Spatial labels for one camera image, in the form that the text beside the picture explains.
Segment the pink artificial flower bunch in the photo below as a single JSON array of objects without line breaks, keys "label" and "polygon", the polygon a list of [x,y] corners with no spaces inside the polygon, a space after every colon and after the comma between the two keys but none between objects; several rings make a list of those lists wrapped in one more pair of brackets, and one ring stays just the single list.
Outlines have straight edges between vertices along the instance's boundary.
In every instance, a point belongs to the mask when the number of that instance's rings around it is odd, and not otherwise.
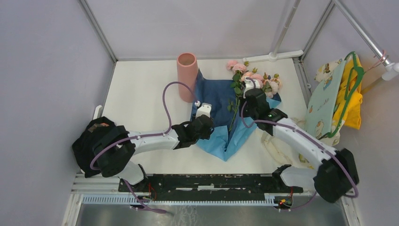
[{"label": "pink artificial flower bunch", "polygon": [[278,91],[282,87],[282,82],[280,80],[279,74],[274,74],[273,76],[264,73],[263,75],[258,73],[257,68],[253,68],[252,70],[248,69],[249,62],[240,63],[237,60],[229,60],[226,64],[226,69],[231,71],[234,75],[235,70],[242,71],[244,74],[241,78],[241,81],[244,82],[246,77],[250,77],[254,80],[258,80],[259,83],[262,83],[261,90],[266,94],[268,98],[275,98],[277,96]]}]

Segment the single pink flower stem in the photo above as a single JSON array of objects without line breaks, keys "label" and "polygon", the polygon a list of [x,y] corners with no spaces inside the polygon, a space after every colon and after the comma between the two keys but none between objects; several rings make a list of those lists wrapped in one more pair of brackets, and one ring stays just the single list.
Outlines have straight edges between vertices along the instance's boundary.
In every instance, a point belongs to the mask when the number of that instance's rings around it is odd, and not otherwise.
[{"label": "single pink flower stem", "polygon": [[231,88],[234,91],[235,98],[232,100],[230,100],[230,99],[228,100],[229,103],[228,103],[227,109],[229,112],[233,113],[231,123],[228,127],[228,132],[231,132],[233,129],[236,115],[238,112],[238,108],[240,105],[240,98],[243,97],[243,94],[244,94],[245,83],[243,81],[241,81],[243,74],[244,73],[242,71],[235,70],[234,75],[232,77],[233,83],[231,84]]}]

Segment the blue flower wrapping paper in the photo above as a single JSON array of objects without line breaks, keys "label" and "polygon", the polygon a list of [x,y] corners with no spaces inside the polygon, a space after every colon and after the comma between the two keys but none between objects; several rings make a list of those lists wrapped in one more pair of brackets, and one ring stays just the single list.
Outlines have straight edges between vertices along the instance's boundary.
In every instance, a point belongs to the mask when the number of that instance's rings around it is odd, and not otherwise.
[{"label": "blue flower wrapping paper", "polygon": [[198,71],[195,95],[201,103],[212,105],[211,119],[214,122],[214,131],[210,139],[200,139],[196,145],[203,151],[227,161],[247,141],[256,129],[256,125],[246,128],[241,122],[238,109],[234,126],[231,132],[228,127],[231,123],[233,113],[227,109],[229,99],[235,98],[231,88],[232,80],[208,80]]}]

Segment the pink cylindrical vase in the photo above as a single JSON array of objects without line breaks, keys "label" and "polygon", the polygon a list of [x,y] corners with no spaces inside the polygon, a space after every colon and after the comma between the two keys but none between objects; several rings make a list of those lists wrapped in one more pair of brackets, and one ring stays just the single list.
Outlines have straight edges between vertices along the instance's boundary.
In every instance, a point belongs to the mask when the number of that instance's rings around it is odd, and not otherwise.
[{"label": "pink cylindrical vase", "polygon": [[[177,80],[194,91],[199,70],[195,55],[192,53],[182,53],[178,56],[176,63]],[[179,96],[183,101],[191,103],[194,100],[193,94],[184,85],[179,85],[178,90]]]}]

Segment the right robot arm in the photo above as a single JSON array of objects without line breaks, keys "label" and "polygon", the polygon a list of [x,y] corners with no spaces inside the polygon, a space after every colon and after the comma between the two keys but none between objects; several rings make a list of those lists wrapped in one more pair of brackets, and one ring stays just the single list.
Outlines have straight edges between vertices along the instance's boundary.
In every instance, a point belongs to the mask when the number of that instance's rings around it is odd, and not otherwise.
[{"label": "right robot arm", "polygon": [[301,129],[288,115],[271,108],[266,94],[260,88],[246,88],[242,97],[240,116],[253,119],[246,127],[257,126],[304,156],[312,168],[283,167],[280,174],[272,178],[272,187],[284,192],[290,186],[311,189],[325,201],[334,203],[341,197],[357,198],[359,190],[358,171],[351,151],[337,150],[317,140]]}]

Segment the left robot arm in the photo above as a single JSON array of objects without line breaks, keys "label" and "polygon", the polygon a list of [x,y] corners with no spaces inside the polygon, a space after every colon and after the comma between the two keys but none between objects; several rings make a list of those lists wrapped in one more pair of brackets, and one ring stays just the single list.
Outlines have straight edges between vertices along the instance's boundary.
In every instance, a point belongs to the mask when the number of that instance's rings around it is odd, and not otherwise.
[{"label": "left robot arm", "polygon": [[131,162],[132,156],[149,151],[187,148],[200,139],[209,139],[213,130],[213,120],[206,115],[152,134],[130,136],[124,126],[116,126],[94,144],[90,167],[100,171],[104,178],[116,176],[125,180],[135,191],[142,192],[148,186],[148,179],[143,167]]}]

